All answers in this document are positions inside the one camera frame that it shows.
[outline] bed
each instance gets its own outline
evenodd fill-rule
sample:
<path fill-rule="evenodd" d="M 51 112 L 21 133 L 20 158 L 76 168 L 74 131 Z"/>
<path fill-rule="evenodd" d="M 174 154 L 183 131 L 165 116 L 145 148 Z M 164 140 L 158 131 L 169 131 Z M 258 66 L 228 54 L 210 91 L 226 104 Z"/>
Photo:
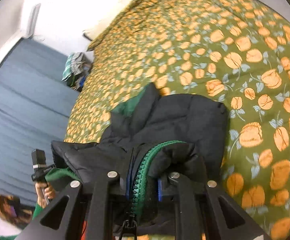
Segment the bed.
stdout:
<path fill-rule="evenodd" d="M 99 141 L 149 82 L 223 102 L 228 194 L 273 238 L 290 233 L 290 23 L 255 0 L 133 0 L 89 45 L 95 62 L 65 140 Z"/>

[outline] orange flower pattern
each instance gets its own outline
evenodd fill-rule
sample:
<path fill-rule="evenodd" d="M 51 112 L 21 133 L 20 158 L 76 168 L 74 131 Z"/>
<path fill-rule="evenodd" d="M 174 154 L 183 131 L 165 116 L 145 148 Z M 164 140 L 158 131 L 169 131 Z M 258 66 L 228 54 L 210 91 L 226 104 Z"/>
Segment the orange flower pattern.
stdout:
<path fill-rule="evenodd" d="M 154 82 L 229 110 L 224 188 L 273 239 L 290 232 L 290 23 L 255 0 L 133 0 L 90 45 L 65 140 L 99 141 Z"/>

